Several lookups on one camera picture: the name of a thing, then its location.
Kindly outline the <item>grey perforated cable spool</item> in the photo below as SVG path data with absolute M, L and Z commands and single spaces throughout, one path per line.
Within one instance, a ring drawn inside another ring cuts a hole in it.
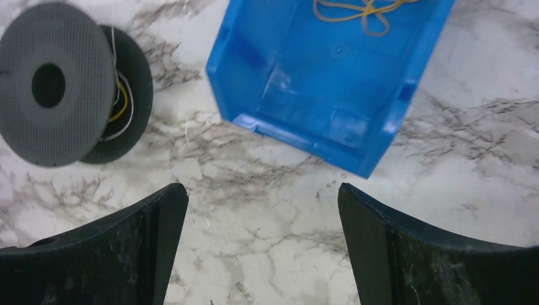
M 32 164 L 124 156 L 146 129 L 153 93 L 135 40 L 70 4 L 35 5 L 1 38 L 1 135 Z

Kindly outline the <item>blue plastic bin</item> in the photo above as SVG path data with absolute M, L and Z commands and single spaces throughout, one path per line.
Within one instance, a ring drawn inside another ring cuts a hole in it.
M 369 16 L 313 1 L 230 1 L 206 70 L 221 116 L 370 177 L 399 131 L 452 1 Z

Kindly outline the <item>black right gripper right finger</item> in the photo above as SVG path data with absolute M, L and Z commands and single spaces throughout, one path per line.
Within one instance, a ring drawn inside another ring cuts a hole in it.
M 348 183 L 338 208 L 362 304 L 538 303 L 538 247 L 446 231 Z

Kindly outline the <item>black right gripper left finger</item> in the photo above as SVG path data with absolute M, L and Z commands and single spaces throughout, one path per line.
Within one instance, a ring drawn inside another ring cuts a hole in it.
M 172 183 L 110 215 L 1 249 L 2 304 L 163 304 L 189 198 Z

